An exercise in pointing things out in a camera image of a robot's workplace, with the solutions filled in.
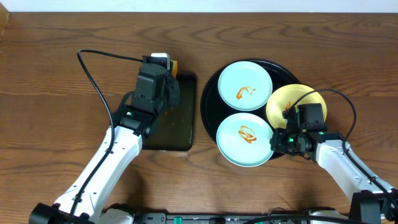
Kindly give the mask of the light blue plate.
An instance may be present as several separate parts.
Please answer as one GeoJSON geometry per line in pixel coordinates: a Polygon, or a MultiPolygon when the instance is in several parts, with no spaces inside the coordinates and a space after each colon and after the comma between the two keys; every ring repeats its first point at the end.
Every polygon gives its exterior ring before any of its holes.
{"type": "Polygon", "coordinates": [[[240,111],[253,111],[268,102],[273,83],[269,73],[260,65],[239,61],[221,72],[218,92],[228,106],[240,111]]]}
{"type": "Polygon", "coordinates": [[[241,167],[256,167],[271,159],[273,130],[262,118],[250,113],[236,113],[218,126],[216,144],[220,153],[241,167]]]}

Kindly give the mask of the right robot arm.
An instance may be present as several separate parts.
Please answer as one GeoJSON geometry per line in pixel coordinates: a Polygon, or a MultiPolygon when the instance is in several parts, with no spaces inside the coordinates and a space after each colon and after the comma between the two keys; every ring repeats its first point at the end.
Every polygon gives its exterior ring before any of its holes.
{"type": "Polygon", "coordinates": [[[397,189],[361,161],[346,137],[327,130],[321,104],[291,106],[282,110],[281,116],[286,125],[275,129],[272,151],[302,156],[325,169],[350,200],[349,220],[397,221],[397,189]]]}

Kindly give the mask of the yellow plate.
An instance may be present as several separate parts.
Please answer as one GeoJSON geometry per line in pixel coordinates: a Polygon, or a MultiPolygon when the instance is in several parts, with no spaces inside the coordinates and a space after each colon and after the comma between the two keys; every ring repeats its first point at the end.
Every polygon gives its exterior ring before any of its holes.
{"type": "MultiPolygon", "coordinates": [[[[289,109],[301,96],[313,91],[313,88],[301,85],[301,84],[291,84],[280,87],[277,89],[271,97],[269,98],[266,106],[266,115],[271,126],[276,128],[286,128],[287,122],[282,116],[282,112],[289,109]]],[[[327,107],[324,99],[319,93],[312,93],[306,96],[304,99],[300,100],[298,105],[307,103],[320,103],[323,110],[323,120],[326,120],[327,107]]]]}

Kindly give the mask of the green and orange sponge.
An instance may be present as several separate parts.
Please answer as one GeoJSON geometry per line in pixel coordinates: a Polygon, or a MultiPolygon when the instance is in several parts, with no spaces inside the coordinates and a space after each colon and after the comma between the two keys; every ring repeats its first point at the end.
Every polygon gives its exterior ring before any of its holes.
{"type": "Polygon", "coordinates": [[[176,60],[170,61],[170,72],[171,75],[176,78],[178,72],[178,62],[176,60]]]}

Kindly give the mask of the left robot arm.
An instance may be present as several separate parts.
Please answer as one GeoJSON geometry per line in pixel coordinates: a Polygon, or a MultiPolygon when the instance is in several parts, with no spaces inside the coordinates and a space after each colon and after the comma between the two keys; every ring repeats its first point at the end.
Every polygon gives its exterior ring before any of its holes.
{"type": "Polygon", "coordinates": [[[167,53],[144,56],[136,89],[123,96],[99,149],[71,187],[53,205],[38,203],[29,223],[98,223],[104,204],[159,116],[180,101],[177,63],[167,53]]]}

